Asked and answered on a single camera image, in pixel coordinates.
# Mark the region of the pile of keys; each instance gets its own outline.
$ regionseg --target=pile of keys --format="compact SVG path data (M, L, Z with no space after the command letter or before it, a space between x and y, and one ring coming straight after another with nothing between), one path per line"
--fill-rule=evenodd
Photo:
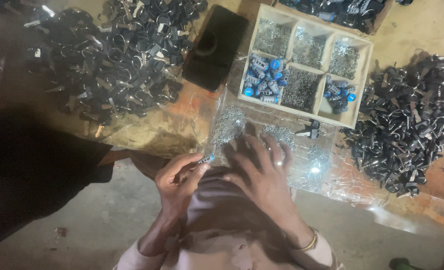
M358 169L398 196L415 196L444 153L444 57L372 74L355 129L343 129Z
M80 119L96 122L99 137L112 117L145 117L178 100L183 85L174 70L194 47L185 26L206 8L207 0L113 0L105 28L82 10L35 8L25 27L43 41L28 50L27 70L50 81L46 92L62 112L81 106Z
M245 74L243 94L262 102L277 103L282 87L287 85L290 71L285 69L284 59L250 56L250 65Z
M327 75L324 97L330 101L334 114L345 113L349 110L349 102L357 98L354 92L355 86L349 86L348 81L332 81L332 77Z
M374 21L385 7L385 0L280 0L300 12L366 34L374 32Z

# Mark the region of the worker's left hand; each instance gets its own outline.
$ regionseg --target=worker's left hand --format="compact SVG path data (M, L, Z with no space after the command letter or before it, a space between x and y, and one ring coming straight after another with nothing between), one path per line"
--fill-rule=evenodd
M165 218L177 219L187 212L198 182L210 168L207 163L196 164L202 157L201 154L176 156L155 176L162 203L160 213Z

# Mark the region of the pink shirt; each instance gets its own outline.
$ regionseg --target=pink shirt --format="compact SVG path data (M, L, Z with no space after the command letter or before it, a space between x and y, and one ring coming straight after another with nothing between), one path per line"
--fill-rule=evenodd
M237 186L217 177L199 183L180 235L155 257L142 255L137 240L114 270L345 269L319 233L309 250L289 249L271 219Z

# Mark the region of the finger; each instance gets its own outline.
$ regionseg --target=finger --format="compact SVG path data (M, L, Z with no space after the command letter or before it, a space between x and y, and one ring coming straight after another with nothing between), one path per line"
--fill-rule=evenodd
M283 160L282 151L279 148L279 144L275 141L272 136L262 135L262 138L267 142L270 147L270 155L272 157L272 162L281 162ZM274 165L274 168L279 169L281 166Z
M290 166L292 166L292 163L293 163L292 150L285 143L280 143L280 147L282 148L283 152L285 153L285 159L283 160L283 169L285 170L286 173L288 173L289 168L290 168Z
M207 163L203 163L195 167L195 169L192 171L192 174L189 176L184 184L190 194L192 194L195 189L197 189L198 182L208 169L210 169L210 165L208 165Z
M268 150L264 147L264 145L252 135L245 134L244 138L247 141L247 143L249 143L252 146L252 148L255 150L258 157L258 161L260 162L260 166L262 167L262 170L265 171L268 168L273 168L272 162L270 161L270 157L268 156Z
M249 195L249 188L247 187L247 184L243 181L242 177L236 173L228 173L222 177L223 180L227 182L231 182L233 184L236 184L242 191L248 196Z
M249 176L252 182L256 181L260 176L260 171L255 167L250 159L241 153L234 153L233 158L238 162L238 165Z
M202 154L182 154L172 159L161 171L162 175L175 176L187 164L199 161Z

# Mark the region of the wooden tray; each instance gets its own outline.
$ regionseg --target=wooden tray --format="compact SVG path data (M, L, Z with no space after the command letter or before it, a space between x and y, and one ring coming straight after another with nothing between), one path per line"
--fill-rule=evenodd
M274 55L269 55L267 53L255 51L252 49L254 46L255 37L258 32L260 19L267 19L273 21L274 23L291 28L291 36L289 38L288 48L286 50L284 57L285 62L287 64L287 68L293 66L294 68L322 76L322 79L318 84L317 94L315 95L315 105L312 113L304 112L290 107L281 106L280 102L283 97L283 88L279 94L279 102L277 104L262 102L257 98L246 96L243 94L244 80L242 80L240 83L238 98L244 101L250 101L253 103L262 104L267 107L276 108L291 114L305 116L321 122L326 122L331 125L354 128L355 122L357 121L357 115L359 112L360 103L362 101L363 89L365 81L367 79L369 62L372 56L372 50L374 45L370 41L365 40L362 37L357 36L355 34L351 34L337 28L333 28L303 17L296 16L290 12L285 12L283 10L276 9L268 5L261 4L258 12L257 23L255 24L254 34L252 35L252 41L249 47L248 57L245 63L245 68L243 70L244 75L247 73L247 70L249 68L250 55L253 52L257 53L262 57L276 58L276 56ZM295 39L296 30L298 27L303 27L305 31L312 36L325 35L327 37L326 44L322 52L322 57L321 57L322 64L320 69L315 69L309 66L291 62L293 43ZM355 101L349 102L348 105L349 110L341 114L333 114L332 107L330 106L329 102L325 97L322 97L325 89L325 75L330 74L328 72L328 68L332 56L333 45L336 40L341 40L344 43L347 43L349 46L357 47L359 49L359 54L360 54L360 58L358 59L358 66L355 71L355 78L353 80L348 80L331 74L333 80L349 81L349 84L351 86L355 86L356 88L354 94L357 95L357 99Z

